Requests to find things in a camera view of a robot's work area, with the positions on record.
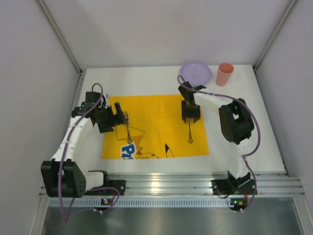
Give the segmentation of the purple metal fork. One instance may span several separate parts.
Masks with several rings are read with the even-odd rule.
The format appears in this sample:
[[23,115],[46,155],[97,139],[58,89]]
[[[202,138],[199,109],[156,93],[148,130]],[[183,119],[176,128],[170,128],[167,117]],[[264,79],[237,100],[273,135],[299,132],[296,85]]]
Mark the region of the purple metal fork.
[[127,142],[128,142],[128,144],[131,144],[132,143],[132,139],[131,139],[131,135],[130,135],[130,132],[129,132],[129,116],[128,116],[127,111],[124,111],[123,115],[124,115],[124,118],[125,118],[125,125],[126,125],[126,128],[127,128],[127,138],[128,138]]

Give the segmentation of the gold metal spoon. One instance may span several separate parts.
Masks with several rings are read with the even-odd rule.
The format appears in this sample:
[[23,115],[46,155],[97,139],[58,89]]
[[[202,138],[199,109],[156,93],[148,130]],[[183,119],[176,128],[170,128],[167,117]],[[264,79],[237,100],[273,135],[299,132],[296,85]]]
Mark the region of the gold metal spoon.
[[188,142],[193,143],[193,137],[192,137],[192,132],[191,132],[191,120],[187,121],[188,123]]

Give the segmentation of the yellow cloth placemat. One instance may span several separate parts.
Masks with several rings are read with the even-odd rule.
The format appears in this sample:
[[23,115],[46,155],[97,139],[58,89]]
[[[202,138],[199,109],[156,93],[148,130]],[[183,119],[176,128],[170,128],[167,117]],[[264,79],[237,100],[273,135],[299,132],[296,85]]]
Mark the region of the yellow cloth placemat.
[[203,119],[191,123],[193,143],[188,142],[188,123],[181,118],[179,94],[112,96],[129,116],[128,144],[126,125],[104,134],[102,159],[139,160],[209,155]]

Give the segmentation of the purple plastic plate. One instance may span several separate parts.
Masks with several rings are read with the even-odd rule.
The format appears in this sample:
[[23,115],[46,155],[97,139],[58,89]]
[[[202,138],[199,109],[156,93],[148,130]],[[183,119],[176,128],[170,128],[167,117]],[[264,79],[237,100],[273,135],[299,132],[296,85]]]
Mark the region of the purple plastic plate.
[[179,74],[193,87],[207,84],[212,77],[209,66],[197,61],[185,63],[180,68]]

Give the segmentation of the pink plastic cup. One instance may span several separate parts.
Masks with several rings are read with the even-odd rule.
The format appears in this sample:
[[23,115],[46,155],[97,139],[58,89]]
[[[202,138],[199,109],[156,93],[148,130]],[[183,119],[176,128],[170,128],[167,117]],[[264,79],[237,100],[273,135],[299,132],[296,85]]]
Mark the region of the pink plastic cup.
[[234,66],[231,63],[221,63],[218,68],[216,84],[224,86],[234,72]]

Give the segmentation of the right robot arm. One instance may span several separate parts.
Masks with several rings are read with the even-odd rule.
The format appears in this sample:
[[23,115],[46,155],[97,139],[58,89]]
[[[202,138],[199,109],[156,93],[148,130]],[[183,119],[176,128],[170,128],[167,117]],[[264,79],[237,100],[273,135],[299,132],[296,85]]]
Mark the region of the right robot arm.
[[212,185],[236,192],[250,181],[250,172],[244,162],[243,151],[254,130],[254,123],[243,99],[227,103],[217,95],[202,92],[204,88],[203,85],[193,88],[188,81],[181,83],[178,90],[183,97],[182,120],[185,123],[200,120],[201,107],[218,115],[222,135],[228,142],[228,172],[225,180],[217,180]]

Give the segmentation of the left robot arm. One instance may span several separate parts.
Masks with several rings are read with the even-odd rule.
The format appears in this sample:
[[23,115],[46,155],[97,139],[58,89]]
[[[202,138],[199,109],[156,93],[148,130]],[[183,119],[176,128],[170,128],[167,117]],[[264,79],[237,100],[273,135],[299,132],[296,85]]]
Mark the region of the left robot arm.
[[91,130],[101,134],[127,122],[121,106],[98,92],[86,92],[85,101],[71,112],[67,133],[51,160],[41,165],[41,174],[49,197],[81,198],[84,195],[111,195],[113,189],[124,194],[126,182],[111,180],[103,170],[84,170],[79,162],[82,147]]

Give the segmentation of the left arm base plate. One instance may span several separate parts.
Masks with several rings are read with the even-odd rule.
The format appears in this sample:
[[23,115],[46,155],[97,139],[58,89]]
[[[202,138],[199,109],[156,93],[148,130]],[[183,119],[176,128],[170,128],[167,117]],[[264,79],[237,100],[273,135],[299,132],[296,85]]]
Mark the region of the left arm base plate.
[[117,196],[119,192],[120,196],[123,196],[126,190],[125,180],[110,180],[108,185],[103,185],[101,187],[93,188],[84,195],[88,196]]

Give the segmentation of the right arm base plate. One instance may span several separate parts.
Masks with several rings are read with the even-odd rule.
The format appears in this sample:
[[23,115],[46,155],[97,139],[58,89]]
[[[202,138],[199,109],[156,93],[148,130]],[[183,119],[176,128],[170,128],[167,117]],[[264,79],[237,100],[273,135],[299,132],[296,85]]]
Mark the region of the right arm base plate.
[[213,194],[226,197],[231,195],[252,195],[256,190],[255,181],[252,179],[243,181],[231,181],[230,179],[213,180]]

